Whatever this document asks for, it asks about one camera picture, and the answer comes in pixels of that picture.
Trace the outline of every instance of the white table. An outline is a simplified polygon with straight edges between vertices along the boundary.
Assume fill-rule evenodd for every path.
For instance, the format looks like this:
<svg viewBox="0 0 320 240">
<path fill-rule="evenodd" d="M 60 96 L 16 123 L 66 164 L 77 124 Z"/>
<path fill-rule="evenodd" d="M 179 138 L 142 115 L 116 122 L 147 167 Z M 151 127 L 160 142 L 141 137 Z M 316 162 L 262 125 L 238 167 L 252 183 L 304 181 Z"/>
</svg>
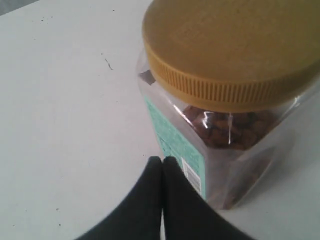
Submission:
<svg viewBox="0 0 320 240">
<path fill-rule="evenodd" d="M 0 239 L 80 236 L 161 154 L 135 78 L 149 3 L 40 0 L 0 16 Z M 221 212 L 260 240 L 320 239 L 320 106 L 310 108 L 299 122 L 309 129 L 255 197 Z"/>
</svg>

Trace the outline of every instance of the clear plastic container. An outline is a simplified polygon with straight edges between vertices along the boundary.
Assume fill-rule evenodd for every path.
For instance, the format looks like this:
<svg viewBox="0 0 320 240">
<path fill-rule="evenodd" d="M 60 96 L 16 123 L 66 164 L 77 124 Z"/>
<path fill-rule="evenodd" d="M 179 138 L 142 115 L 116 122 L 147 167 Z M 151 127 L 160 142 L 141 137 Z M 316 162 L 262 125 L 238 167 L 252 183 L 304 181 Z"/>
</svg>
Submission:
<svg viewBox="0 0 320 240">
<path fill-rule="evenodd" d="M 264 3 L 248 14 L 240 2 L 190 1 L 178 9 L 181 0 L 155 0 L 143 22 L 139 87 L 159 145 L 214 209 L 235 206 L 286 154 L 293 140 L 286 119 L 319 91 L 320 45 L 310 46 L 320 40 L 317 23 L 306 30 L 291 8 L 310 4 L 284 4 L 279 12 L 290 17 L 283 20 Z M 235 5 L 239 16 L 230 16 Z M 274 22 L 264 18 L 270 13 Z M 253 22 L 264 28 L 252 29 Z"/>
</svg>

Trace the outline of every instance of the yellow lid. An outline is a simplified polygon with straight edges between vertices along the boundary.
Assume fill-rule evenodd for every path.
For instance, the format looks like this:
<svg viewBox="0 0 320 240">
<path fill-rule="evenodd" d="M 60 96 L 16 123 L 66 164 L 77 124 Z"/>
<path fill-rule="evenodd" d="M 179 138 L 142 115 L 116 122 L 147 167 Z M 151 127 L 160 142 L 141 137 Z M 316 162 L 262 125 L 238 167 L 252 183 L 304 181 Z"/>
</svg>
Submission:
<svg viewBox="0 0 320 240">
<path fill-rule="evenodd" d="M 320 70 L 320 0 L 154 0 L 143 39 L 153 76 L 184 102 L 266 109 Z"/>
</svg>

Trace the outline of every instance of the product label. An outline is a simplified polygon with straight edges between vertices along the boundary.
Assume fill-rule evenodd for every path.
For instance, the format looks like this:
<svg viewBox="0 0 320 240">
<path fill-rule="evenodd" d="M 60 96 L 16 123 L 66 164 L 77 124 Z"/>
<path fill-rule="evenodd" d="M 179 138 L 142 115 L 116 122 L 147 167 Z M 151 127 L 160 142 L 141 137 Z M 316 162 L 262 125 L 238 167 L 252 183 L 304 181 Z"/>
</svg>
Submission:
<svg viewBox="0 0 320 240">
<path fill-rule="evenodd" d="M 149 99 L 145 98 L 145 102 L 164 156 L 176 158 L 186 178 L 205 199 L 206 181 L 204 156 L 171 124 Z"/>
</svg>

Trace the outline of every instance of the barcode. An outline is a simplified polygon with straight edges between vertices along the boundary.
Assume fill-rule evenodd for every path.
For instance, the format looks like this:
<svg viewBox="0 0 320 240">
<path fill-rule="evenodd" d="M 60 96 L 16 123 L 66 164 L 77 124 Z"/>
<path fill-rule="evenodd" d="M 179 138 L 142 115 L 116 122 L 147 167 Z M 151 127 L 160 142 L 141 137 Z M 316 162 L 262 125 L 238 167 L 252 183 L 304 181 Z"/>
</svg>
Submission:
<svg viewBox="0 0 320 240">
<path fill-rule="evenodd" d="M 195 171 L 189 166 L 189 164 L 181 157 L 182 160 L 182 170 L 185 177 L 189 180 L 190 184 L 194 189 L 201 195 L 201 179 L 195 173 Z"/>
</svg>

